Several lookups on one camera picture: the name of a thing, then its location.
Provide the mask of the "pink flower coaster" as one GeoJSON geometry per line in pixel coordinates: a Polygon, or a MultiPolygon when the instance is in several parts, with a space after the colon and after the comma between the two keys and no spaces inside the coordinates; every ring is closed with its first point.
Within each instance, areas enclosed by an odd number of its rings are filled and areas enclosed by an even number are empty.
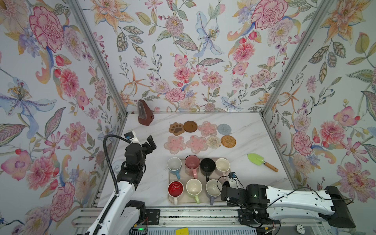
{"type": "Polygon", "coordinates": [[[189,148],[194,154],[198,154],[201,151],[206,151],[208,149],[207,139],[205,137],[192,135],[186,142],[186,147],[189,148]]]}
{"type": "Polygon", "coordinates": [[[201,132],[203,137],[216,136],[217,135],[217,125],[212,124],[209,121],[203,122],[198,126],[198,130],[201,132]]]}
{"type": "Polygon", "coordinates": [[[179,151],[186,149],[185,139],[182,136],[169,136],[167,142],[164,143],[164,148],[173,155],[178,154],[179,151]]]}

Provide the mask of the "white mug blue handle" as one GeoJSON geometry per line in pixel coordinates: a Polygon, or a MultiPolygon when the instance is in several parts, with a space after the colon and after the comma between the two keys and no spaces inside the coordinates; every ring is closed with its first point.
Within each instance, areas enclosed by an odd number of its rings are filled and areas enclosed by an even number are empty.
{"type": "Polygon", "coordinates": [[[169,172],[176,176],[178,180],[181,179],[180,171],[182,168],[182,161],[177,157],[170,158],[167,162],[169,172]]]}

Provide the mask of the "brown paw shaped coaster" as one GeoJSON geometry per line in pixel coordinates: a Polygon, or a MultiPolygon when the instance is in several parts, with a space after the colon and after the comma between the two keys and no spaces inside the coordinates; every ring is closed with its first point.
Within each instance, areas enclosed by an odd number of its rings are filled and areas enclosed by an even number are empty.
{"type": "Polygon", "coordinates": [[[174,122],[169,126],[169,132],[174,136],[179,136],[185,132],[184,125],[181,123],[174,122]]]}

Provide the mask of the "brown round wooden coaster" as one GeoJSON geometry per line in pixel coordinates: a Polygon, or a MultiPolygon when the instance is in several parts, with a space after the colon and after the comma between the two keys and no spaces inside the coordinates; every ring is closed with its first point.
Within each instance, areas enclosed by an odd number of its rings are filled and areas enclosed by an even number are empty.
{"type": "Polygon", "coordinates": [[[193,133],[198,129],[198,125],[194,121],[186,121],[183,128],[186,132],[193,133]]]}

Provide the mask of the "cream mug pink handle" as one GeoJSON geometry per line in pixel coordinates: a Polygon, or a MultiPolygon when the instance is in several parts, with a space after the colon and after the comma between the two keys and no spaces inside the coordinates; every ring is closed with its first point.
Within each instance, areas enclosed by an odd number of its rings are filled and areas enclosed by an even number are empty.
{"type": "Polygon", "coordinates": [[[230,172],[230,162],[225,158],[219,158],[215,162],[215,171],[219,176],[226,178],[230,172]]]}

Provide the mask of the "red interior white mug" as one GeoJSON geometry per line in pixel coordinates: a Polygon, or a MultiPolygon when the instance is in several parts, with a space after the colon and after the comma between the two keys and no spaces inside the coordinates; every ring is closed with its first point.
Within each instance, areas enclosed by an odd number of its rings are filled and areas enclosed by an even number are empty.
{"type": "Polygon", "coordinates": [[[178,198],[184,193],[184,186],[180,181],[173,181],[168,185],[168,194],[175,206],[178,205],[178,198]]]}

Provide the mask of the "woven rattan round coaster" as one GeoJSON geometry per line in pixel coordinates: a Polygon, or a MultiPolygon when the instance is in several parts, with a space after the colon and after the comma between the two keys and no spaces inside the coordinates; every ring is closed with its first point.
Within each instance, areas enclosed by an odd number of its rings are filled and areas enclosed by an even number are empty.
{"type": "Polygon", "coordinates": [[[225,135],[221,138],[221,144],[226,148],[233,148],[236,146],[237,141],[230,135],[225,135]]]}

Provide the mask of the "white embroidered round coaster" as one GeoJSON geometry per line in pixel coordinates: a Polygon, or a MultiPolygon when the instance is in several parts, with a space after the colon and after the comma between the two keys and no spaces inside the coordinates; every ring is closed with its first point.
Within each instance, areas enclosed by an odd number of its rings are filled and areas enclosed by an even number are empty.
{"type": "Polygon", "coordinates": [[[207,138],[207,145],[211,149],[217,149],[221,146],[221,139],[217,136],[211,136],[207,138]]]}

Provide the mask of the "grey blue round coaster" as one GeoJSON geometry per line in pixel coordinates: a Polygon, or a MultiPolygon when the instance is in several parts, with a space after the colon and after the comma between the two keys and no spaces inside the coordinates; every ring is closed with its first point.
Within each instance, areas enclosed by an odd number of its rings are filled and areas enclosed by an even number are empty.
{"type": "Polygon", "coordinates": [[[221,135],[230,135],[231,132],[232,132],[232,128],[228,125],[228,124],[220,124],[218,127],[217,127],[217,131],[221,134],[221,135]]]}

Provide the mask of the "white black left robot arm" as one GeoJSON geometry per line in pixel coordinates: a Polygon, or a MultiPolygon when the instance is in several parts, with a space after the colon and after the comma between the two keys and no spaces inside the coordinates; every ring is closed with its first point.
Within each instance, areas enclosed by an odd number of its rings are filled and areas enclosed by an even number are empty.
{"type": "Polygon", "coordinates": [[[150,135],[146,143],[140,144],[134,132],[124,137],[108,134],[103,139],[105,160],[114,183],[114,191],[95,222],[88,228],[86,235],[126,235],[134,225],[146,220],[146,206],[142,201],[131,200],[146,172],[146,156],[157,147],[150,135]],[[120,172],[115,175],[106,147],[108,138],[116,138],[128,143],[125,149],[126,160],[120,172]]]}

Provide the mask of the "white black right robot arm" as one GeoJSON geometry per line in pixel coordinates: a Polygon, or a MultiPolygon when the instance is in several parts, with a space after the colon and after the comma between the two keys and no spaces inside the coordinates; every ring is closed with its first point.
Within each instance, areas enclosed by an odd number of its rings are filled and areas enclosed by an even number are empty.
{"type": "Polygon", "coordinates": [[[324,190],[309,188],[282,190],[266,185],[250,184],[245,189],[224,184],[221,200],[228,206],[238,206],[239,221],[243,225],[279,224],[283,219],[313,219],[326,221],[332,227],[356,227],[348,204],[337,187],[324,190]]]}

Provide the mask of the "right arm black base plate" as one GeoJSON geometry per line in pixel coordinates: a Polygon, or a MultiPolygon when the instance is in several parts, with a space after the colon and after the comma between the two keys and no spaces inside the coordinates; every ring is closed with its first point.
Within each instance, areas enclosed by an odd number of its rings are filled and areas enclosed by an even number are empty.
{"type": "Polygon", "coordinates": [[[266,210],[253,211],[248,209],[238,209],[238,220],[242,225],[262,226],[262,225],[280,225],[279,220],[269,217],[266,210]]]}

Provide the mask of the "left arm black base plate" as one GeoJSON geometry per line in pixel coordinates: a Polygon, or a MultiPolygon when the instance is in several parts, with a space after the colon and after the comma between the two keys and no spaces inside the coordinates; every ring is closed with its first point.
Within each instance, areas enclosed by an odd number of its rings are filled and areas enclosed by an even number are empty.
{"type": "Polygon", "coordinates": [[[160,209],[140,209],[138,212],[139,215],[136,216],[137,221],[132,224],[134,227],[159,225],[160,209]]]}

